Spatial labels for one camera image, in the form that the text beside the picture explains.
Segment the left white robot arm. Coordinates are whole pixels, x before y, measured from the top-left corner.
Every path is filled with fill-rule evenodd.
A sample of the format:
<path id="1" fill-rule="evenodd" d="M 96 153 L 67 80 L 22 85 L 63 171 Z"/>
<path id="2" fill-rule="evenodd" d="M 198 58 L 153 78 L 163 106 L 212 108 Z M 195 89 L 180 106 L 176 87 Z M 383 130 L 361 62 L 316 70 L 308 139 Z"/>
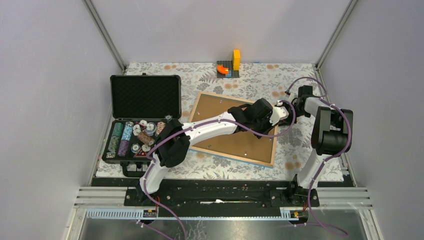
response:
<path id="1" fill-rule="evenodd" d="M 204 120 L 188 123 L 170 121 L 146 155 L 151 162 L 139 180 L 136 199 L 144 206 L 152 204 L 168 169 L 181 164 L 191 146 L 217 136 L 246 131 L 265 137 L 285 115 L 281 107 L 261 98 L 252 104 L 233 106 Z"/>

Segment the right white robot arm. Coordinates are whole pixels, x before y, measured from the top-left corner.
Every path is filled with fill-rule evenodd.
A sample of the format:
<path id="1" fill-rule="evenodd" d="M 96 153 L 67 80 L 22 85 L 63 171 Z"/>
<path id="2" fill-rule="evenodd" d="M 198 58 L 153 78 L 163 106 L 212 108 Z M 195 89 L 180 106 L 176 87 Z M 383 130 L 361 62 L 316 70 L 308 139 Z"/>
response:
<path id="1" fill-rule="evenodd" d="M 281 125 L 289 125 L 302 116 L 315 118 L 310 140 L 312 152 L 302 170 L 295 175 L 294 188 L 286 193 L 287 201 L 293 206 L 299 206 L 307 199 L 305 191 L 317 187 L 327 163 L 350 150 L 354 112 L 338 108 L 313 95 L 313 87 L 309 85 L 301 86 L 298 93 L 292 94 L 288 101 L 295 111 L 289 104 L 282 103 L 288 110 L 288 118 Z"/>

